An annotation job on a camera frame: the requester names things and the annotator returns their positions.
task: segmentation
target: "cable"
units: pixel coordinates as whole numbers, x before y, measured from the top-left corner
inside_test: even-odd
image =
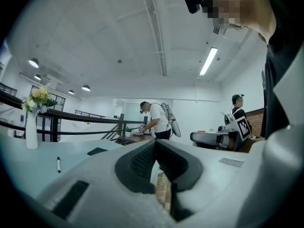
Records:
[[[231,113],[232,107],[233,107],[233,104],[232,104],[232,106],[231,106],[231,109],[230,109],[230,111],[229,111],[229,114]]]

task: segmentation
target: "flower vase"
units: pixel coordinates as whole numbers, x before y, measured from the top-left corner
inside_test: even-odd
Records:
[[[37,113],[28,112],[27,125],[25,128],[25,137],[27,147],[31,150],[38,148],[36,118]]]

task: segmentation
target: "white wall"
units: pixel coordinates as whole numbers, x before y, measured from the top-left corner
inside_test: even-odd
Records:
[[[19,75],[19,69],[12,57],[6,66],[6,70],[1,79],[1,83],[16,89],[16,97],[19,99],[28,97],[32,89],[32,84]]]
[[[180,99],[221,101],[220,84],[203,83],[199,80],[172,79],[163,76],[125,75],[106,79],[102,85],[90,85],[90,96],[100,95],[133,99]]]
[[[114,115],[117,116],[118,118],[120,117],[120,114],[123,113],[123,106],[124,104],[117,104],[115,106],[115,110],[114,110]]]
[[[63,106],[63,111],[75,114],[75,110],[78,110],[78,106],[80,105],[81,100],[66,98],[65,105]],[[88,127],[87,123],[70,121],[70,120],[61,120],[61,131],[62,132],[79,132]]]
[[[166,104],[169,105],[170,108],[172,107],[172,103],[173,103],[172,99],[146,99],[146,98],[143,98],[143,99],[120,99],[120,100],[122,100],[126,103],[137,104],[138,110],[140,109],[140,103],[143,101],[146,101],[149,103],[158,103],[158,104],[165,102]]]
[[[173,135],[172,140],[192,145],[190,134],[212,128],[217,131],[224,125],[220,102],[173,100],[172,112],[180,128],[181,138]]]
[[[223,101],[222,111],[228,113],[232,106],[233,95],[244,94],[245,112],[254,111],[264,107],[262,86],[262,70],[266,62],[266,44],[258,40],[251,55],[243,63],[243,67],[222,83]]]
[[[3,44],[0,48],[0,62],[4,65],[4,68],[2,69],[1,75],[0,75],[0,82],[2,79],[2,76],[6,70],[6,66],[9,63],[9,60],[11,58],[10,51],[7,48],[6,40],[4,40]]]
[[[96,115],[114,116],[113,98],[83,98],[77,106],[77,110]]]

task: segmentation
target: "desk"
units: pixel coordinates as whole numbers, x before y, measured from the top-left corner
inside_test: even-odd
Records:
[[[119,140],[121,140],[123,143],[123,145],[126,144],[130,144],[130,143],[138,143],[141,141],[146,141],[146,140],[151,140],[152,136],[151,135],[142,135],[142,136],[136,136],[134,134],[131,134],[130,137],[119,137]]]
[[[109,140],[38,142],[38,148],[30,150],[24,139],[0,136],[0,156],[9,177],[17,189],[35,199],[54,180],[90,158],[87,153],[96,147],[113,150],[122,146]],[[61,173],[57,172],[58,156]]]

